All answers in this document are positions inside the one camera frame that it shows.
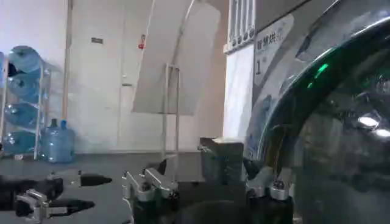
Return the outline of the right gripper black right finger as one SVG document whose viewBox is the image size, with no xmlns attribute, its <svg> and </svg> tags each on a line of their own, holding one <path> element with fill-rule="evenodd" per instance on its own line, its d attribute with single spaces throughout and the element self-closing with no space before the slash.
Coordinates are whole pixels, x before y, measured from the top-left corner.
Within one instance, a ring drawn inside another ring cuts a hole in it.
<svg viewBox="0 0 390 224">
<path fill-rule="evenodd" d="M 275 173 L 270 166 L 259 166 L 258 161 L 243 159 L 246 171 L 246 192 L 252 197 L 270 196 L 274 200 L 284 201 L 293 198 L 293 170 L 284 167 Z"/>
</svg>

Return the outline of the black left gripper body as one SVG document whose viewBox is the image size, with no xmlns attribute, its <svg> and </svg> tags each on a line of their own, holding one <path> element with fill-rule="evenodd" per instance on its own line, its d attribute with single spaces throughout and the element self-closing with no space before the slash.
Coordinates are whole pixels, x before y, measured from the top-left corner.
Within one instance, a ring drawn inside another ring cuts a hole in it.
<svg viewBox="0 0 390 224">
<path fill-rule="evenodd" d="M 36 190 L 53 200 L 64 191 L 63 179 L 30 180 L 1 176 L 1 211 L 12 211 L 15 208 L 16 196 L 24 194 L 27 190 Z"/>
</svg>

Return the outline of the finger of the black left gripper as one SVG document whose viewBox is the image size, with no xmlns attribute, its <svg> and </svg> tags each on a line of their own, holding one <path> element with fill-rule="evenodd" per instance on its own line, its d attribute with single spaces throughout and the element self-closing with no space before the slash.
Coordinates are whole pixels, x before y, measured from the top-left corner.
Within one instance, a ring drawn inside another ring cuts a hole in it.
<svg viewBox="0 0 390 224">
<path fill-rule="evenodd" d="M 17 217 L 24 217 L 28 222 L 43 222 L 53 217 L 71 216 L 94 206 L 93 201 L 74 198 L 50 200 L 45 194 L 29 189 L 16 196 L 14 211 Z"/>
<path fill-rule="evenodd" d="M 112 178 L 96 173 L 85 173 L 81 170 L 67 170 L 52 172 L 47 176 L 48 180 L 62 180 L 66 187 L 100 186 L 112 182 Z"/>
</svg>

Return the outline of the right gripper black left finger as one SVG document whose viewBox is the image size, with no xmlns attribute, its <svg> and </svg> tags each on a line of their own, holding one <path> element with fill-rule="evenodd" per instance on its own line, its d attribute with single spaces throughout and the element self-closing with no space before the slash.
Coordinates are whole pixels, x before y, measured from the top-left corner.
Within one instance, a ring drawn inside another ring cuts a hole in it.
<svg viewBox="0 0 390 224">
<path fill-rule="evenodd" d="M 155 200 L 157 194 L 164 199 L 172 200 L 179 195 L 178 182 L 165 176 L 168 160 L 148 164 L 140 174 L 125 171 L 122 175 L 122 199 L 141 202 Z"/>
</svg>

